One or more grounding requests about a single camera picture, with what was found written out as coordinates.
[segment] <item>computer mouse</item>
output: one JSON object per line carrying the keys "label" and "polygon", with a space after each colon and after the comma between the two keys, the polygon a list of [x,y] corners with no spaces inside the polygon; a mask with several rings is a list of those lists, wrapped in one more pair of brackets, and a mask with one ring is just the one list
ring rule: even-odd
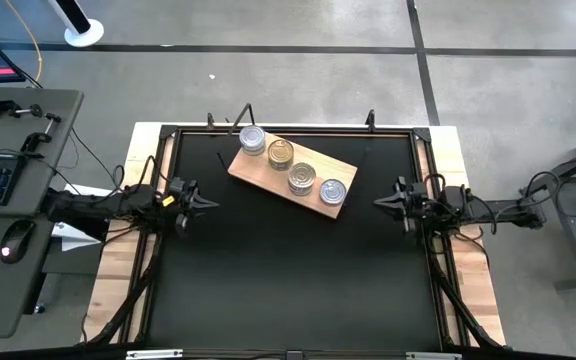
{"label": "computer mouse", "polygon": [[1,261],[14,264],[21,260],[26,254],[34,230],[35,223],[30,220],[17,220],[12,223],[1,239]]}

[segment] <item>can lid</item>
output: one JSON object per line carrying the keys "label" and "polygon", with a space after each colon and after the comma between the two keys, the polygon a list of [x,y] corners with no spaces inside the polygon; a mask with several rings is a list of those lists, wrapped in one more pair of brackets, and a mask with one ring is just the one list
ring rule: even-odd
{"label": "can lid", "polygon": [[292,144],[283,139],[273,141],[268,147],[268,157],[278,163],[290,161],[293,152]]}
{"label": "can lid", "polygon": [[290,168],[288,181],[292,186],[307,188],[315,183],[315,177],[317,177],[315,169],[312,166],[302,162],[295,164]]}
{"label": "can lid", "polygon": [[346,197],[346,186],[337,179],[328,179],[321,184],[319,197],[328,205],[338,205]]}
{"label": "can lid", "polygon": [[239,132],[239,142],[247,149],[262,147],[265,137],[264,129],[255,125],[248,125]]}

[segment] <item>wooden cutting board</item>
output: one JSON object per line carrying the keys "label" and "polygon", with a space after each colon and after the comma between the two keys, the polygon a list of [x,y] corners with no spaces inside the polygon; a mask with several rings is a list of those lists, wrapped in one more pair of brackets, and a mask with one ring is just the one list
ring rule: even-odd
{"label": "wooden cutting board", "polygon": [[305,162],[315,168],[317,178],[312,192],[306,196],[294,195],[288,187],[288,171],[277,171],[268,164],[268,146],[281,139],[279,136],[266,133],[266,151],[257,156],[250,156],[239,149],[237,156],[228,168],[228,173],[241,180],[257,185],[297,204],[315,210],[333,219],[339,215],[343,204],[329,206],[319,199],[321,184],[328,179],[341,181],[346,190],[350,191],[350,185],[357,173],[357,168],[345,162],[333,159],[317,151],[310,150],[294,142],[290,142],[295,150],[293,164]]}

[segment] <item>white base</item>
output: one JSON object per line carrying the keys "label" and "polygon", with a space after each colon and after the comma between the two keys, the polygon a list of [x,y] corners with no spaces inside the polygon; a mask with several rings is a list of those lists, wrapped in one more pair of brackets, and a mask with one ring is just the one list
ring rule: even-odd
{"label": "white base", "polygon": [[83,34],[73,33],[70,29],[66,29],[64,33],[66,42],[74,47],[86,47],[99,41],[104,35],[104,26],[95,19],[88,19],[88,22],[90,22],[90,29]]}

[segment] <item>silver can lid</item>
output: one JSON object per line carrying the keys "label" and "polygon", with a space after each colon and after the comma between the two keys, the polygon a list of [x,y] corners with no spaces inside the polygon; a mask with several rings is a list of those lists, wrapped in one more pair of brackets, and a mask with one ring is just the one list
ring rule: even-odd
{"label": "silver can lid", "polygon": [[315,183],[316,177],[315,169],[304,162],[293,165],[290,168],[290,173],[288,173],[290,185],[297,188],[311,187]]}
{"label": "silver can lid", "polygon": [[264,146],[265,140],[266,133],[259,126],[248,125],[239,132],[239,142],[248,150],[258,150]]}
{"label": "silver can lid", "polygon": [[328,179],[321,184],[319,197],[328,205],[339,205],[346,197],[346,186],[337,179]]}

